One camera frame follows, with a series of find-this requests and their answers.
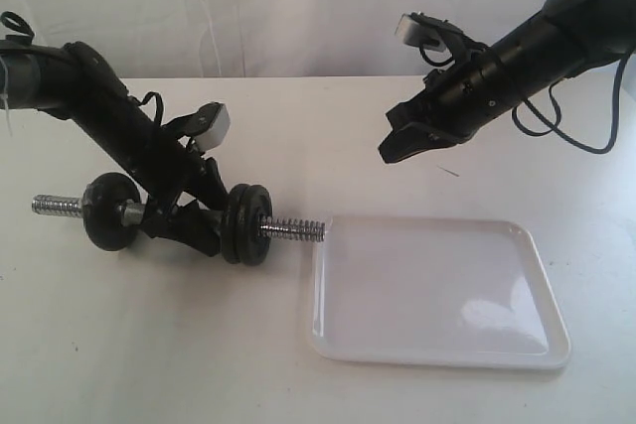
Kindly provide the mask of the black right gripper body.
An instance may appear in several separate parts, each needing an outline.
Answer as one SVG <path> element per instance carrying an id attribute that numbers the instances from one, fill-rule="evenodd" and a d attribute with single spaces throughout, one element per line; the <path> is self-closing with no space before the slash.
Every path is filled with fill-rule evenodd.
<path id="1" fill-rule="evenodd" d="M 500 78 L 500 58 L 484 44 L 460 47 L 424 79 L 423 123 L 418 131 L 427 141 L 467 141 L 478 129 L 502 114 L 501 95 L 493 81 Z"/>

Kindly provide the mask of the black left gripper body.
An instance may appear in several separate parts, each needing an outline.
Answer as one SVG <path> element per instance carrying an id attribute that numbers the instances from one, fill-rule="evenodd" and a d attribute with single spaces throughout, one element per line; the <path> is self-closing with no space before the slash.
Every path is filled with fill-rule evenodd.
<path id="1" fill-rule="evenodd" d="M 139 228 L 151 238 L 171 238 L 168 218 L 175 206 L 201 202 L 205 158 L 187 150 L 147 150 L 138 159 L 138 183 L 148 195 Z"/>

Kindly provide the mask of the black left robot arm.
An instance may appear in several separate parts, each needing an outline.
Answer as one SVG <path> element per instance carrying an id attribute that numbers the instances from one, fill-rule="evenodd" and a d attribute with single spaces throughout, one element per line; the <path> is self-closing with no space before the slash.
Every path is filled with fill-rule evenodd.
<path id="1" fill-rule="evenodd" d="M 1 43 L 1 99 L 9 110 L 74 122 L 122 168 L 97 177 L 79 199 L 84 230 L 98 248 L 119 251 L 144 232 L 208 256 L 220 252 L 229 195 L 216 160 L 204 155 L 230 128 L 224 104 L 165 122 L 161 96 L 131 96 L 87 44 L 25 46 L 14 36 Z"/>

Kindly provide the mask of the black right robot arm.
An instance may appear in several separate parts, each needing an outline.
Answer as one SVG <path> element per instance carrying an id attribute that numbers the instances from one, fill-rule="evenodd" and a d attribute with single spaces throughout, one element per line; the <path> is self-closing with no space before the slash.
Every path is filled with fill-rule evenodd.
<path id="1" fill-rule="evenodd" d="M 396 34 L 403 44 L 418 49 L 432 69 L 421 92 L 387 112 L 391 131 L 378 147 L 385 163 L 462 145 L 505 113 L 517 119 L 520 106 L 544 125 L 543 135 L 554 133 L 596 155 L 613 148 L 620 87 L 626 64 L 635 54 L 635 0 L 546 0 L 538 12 L 491 46 L 420 12 L 402 15 Z M 559 126 L 559 104 L 553 105 L 555 118 L 548 120 L 530 101 L 564 79 L 608 65 L 617 70 L 610 135 L 603 147 L 567 135 Z"/>

